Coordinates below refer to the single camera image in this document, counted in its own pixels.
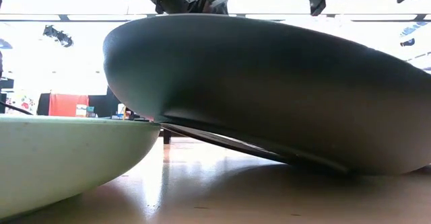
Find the dark gray bowl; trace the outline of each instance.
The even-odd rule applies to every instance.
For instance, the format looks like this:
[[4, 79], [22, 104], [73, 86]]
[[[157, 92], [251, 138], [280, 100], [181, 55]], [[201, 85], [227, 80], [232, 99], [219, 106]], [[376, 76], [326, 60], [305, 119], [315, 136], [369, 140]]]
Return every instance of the dark gray bowl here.
[[431, 76], [355, 42], [275, 22], [167, 15], [116, 28], [104, 54], [119, 100], [183, 133], [342, 172], [400, 174], [431, 162]]

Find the ceiling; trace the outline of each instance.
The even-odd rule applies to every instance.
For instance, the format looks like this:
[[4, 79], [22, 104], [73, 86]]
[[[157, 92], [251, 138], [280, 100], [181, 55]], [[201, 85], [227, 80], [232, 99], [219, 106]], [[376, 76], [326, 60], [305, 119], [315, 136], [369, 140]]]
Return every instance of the ceiling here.
[[11, 22], [0, 24], [2, 39], [13, 49], [2, 50], [5, 71], [71, 72], [103, 71], [102, 44], [105, 36], [121, 23], [57, 23], [58, 30], [72, 36], [74, 45], [62, 47], [52, 38], [42, 36], [43, 22]]
[[[431, 13], [431, 0], [327, 0], [325, 13]], [[307, 0], [229, 0], [230, 13], [309, 13]], [[154, 13], [149, 0], [3, 0], [1, 13]]]

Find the fluorescent light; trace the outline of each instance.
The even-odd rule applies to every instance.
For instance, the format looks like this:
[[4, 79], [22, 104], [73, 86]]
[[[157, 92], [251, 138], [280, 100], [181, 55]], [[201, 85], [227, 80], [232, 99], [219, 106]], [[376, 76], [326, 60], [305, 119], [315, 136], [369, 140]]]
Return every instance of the fluorescent light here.
[[60, 17], [57, 15], [17, 15], [17, 14], [0, 14], [0, 20], [53, 20], [59, 21]]
[[356, 21], [385, 21], [385, 20], [413, 20], [416, 18], [416, 15], [337, 15], [336, 17], [340, 17], [347, 20], [356, 20]]
[[246, 14], [246, 18], [258, 19], [258, 20], [288, 20], [288, 19], [300, 19], [300, 18], [311, 18], [311, 15], [284, 15], [284, 14]]
[[69, 20], [84, 20], [84, 21], [121, 21], [121, 20], [137, 20], [146, 18], [146, 15], [68, 15]]

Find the reflective floor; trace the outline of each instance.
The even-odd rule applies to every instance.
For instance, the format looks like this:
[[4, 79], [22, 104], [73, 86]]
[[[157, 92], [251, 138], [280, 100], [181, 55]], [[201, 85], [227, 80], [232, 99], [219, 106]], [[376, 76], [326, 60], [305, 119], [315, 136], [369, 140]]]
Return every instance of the reflective floor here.
[[121, 177], [10, 223], [431, 223], [431, 167], [346, 179], [162, 142]]

